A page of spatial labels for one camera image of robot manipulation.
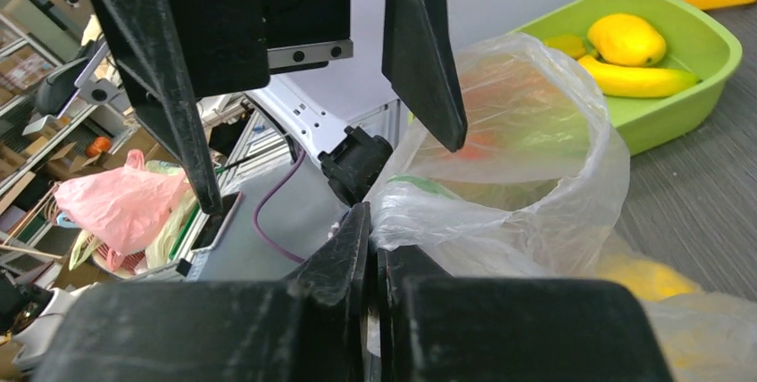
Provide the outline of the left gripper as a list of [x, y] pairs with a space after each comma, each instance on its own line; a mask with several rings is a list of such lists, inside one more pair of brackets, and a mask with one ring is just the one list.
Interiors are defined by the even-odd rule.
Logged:
[[353, 54], [351, 0], [90, 0], [140, 124], [207, 214], [223, 204], [196, 98]]

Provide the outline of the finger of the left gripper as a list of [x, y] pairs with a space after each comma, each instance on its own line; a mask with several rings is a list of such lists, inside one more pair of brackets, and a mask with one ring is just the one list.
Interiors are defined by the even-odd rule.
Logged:
[[447, 150], [468, 121], [449, 38], [447, 0], [386, 0], [382, 72], [400, 100]]

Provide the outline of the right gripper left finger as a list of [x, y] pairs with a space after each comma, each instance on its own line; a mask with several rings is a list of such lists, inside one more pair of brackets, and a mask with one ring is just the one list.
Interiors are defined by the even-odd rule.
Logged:
[[89, 288], [36, 381], [361, 381], [370, 207], [284, 278]]

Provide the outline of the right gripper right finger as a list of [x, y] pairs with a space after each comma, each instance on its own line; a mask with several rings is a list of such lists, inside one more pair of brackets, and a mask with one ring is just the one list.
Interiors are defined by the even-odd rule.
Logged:
[[386, 381], [670, 381], [640, 302], [578, 278], [455, 278], [416, 246], [379, 251]]

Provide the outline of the clear printed plastic bag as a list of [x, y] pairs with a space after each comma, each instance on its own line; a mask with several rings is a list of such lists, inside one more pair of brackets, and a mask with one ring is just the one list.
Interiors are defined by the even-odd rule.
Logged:
[[[416, 245], [456, 276], [598, 278], [630, 156], [576, 61], [515, 33], [459, 53], [469, 121], [450, 153], [413, 123], [368, 193], [380, 248]], [[753, 381], [756, 305], [719, 293], [639, 299], [678, 381]]]

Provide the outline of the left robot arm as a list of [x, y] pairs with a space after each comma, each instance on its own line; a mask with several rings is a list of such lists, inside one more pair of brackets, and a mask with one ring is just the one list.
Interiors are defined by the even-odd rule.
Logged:
[[[252, 91], [342, 203], [359, 203], [391, 154], [383, 137], [327, 111], [283, 80], [353, 54], [351, 0], [90, 0], [139, 124], [178, 159], [204, 212], [221, 195], [197, 102]], [[381, 70], [449, 151], [468, 122], [446, 0], [385, 0]]]

